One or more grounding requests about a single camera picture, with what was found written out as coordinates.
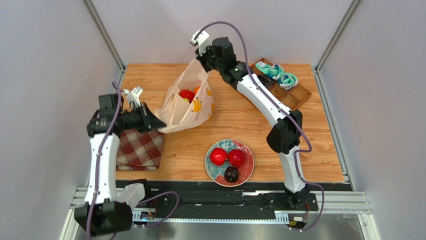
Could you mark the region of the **translucent white plastic bag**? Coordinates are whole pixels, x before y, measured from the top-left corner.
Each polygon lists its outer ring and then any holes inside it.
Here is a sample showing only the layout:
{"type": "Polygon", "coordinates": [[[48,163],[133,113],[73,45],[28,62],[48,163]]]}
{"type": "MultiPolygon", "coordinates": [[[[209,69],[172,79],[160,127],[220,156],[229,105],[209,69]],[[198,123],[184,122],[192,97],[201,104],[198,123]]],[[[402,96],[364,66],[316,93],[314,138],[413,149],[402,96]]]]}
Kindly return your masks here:
{"type": "Polygon", "coordinates": [[[210,119],[215,108],[212,89],[208,83],[209,73],[195,58],[168,88],[162,108],[153,114],[166,124],[158,131],[164,134],[174,133],[200,126],[210,119]],[[182,90],[192,92],[199,88],[189,102],[180,96],[182,90]]]}

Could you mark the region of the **red fake pomegranate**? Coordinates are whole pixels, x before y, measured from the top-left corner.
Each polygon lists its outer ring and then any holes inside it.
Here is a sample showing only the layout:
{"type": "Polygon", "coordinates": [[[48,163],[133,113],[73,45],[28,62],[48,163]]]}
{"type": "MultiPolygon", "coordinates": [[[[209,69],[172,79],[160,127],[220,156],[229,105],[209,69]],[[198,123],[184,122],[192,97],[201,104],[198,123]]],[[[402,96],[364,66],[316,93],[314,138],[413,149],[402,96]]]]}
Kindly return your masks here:
{"type": "Polygon", "coordinates": [[[228,153],[219,147],[214,148],[210,155],[210,161],[216,166],[222,166],[228,158],[228,153]]]}

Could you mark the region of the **red fake apple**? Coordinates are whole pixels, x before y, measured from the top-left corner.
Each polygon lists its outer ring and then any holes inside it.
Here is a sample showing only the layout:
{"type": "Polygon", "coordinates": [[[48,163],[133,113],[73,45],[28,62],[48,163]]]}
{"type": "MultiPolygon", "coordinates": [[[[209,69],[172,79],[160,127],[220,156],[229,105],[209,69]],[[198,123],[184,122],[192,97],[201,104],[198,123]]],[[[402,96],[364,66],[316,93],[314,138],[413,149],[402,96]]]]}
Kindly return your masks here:
{"type": "Polygon", "coordinates": [[[227,160],[231,166],[239,168],[246,161],[246,154],[240,149],[233,149],[227,154],[227,160]]]}

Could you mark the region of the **dark purple fake fruit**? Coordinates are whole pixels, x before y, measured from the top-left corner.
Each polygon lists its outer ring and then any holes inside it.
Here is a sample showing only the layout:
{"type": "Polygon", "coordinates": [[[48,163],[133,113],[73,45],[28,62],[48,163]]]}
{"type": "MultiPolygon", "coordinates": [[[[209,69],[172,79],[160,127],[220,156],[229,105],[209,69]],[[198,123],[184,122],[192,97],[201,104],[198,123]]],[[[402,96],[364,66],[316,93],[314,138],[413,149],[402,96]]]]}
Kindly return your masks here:
{"type": "Polygon", "coordinates": [[[224,179],[229,183],[235,183],[239,179],[239,170],[234,166],[229,166],[224,172],[224,179]]]}

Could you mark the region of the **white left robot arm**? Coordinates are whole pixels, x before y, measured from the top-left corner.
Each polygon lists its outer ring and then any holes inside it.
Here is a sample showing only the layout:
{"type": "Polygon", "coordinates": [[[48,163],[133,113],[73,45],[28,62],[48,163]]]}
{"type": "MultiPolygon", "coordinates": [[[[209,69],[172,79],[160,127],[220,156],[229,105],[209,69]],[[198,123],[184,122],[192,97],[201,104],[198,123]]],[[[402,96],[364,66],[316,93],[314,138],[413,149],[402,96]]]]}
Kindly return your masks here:
{"type": "Polygon", "coordinates": [[[146,196],[143,180],[117,193],[116,163],[121,133],[127,130],[146,133],[166,126],[144,102],[123,111],[123,101],[120,93],[99,96],[99,108],[86,126],[91,149],[89,184],[83,205],[74,211],[74,219],[88,239],[129,230],[133,225],[133,210],[146,196]]]}

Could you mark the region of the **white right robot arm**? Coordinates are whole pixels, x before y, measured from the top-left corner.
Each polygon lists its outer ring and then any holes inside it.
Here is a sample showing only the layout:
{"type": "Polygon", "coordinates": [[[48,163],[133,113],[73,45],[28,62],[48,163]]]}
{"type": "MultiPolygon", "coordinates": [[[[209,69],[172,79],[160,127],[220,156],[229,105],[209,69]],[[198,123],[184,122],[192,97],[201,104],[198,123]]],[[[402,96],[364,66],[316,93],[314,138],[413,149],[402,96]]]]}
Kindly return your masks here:
{"type": "Polygon", "coordinates": [[[193,37],[191,44],[196,59],[206,72],[216,70],[223,81],[247,98],[267,119],[272,129],[266,137],[269,147],[279,155],[285,175],[284,187],[288,200],[299,205],[309,194],[300,170],[300,137],[303,115],[282,104],[261,83],[243,61],[237,60],[227,37],[193,37]]]}

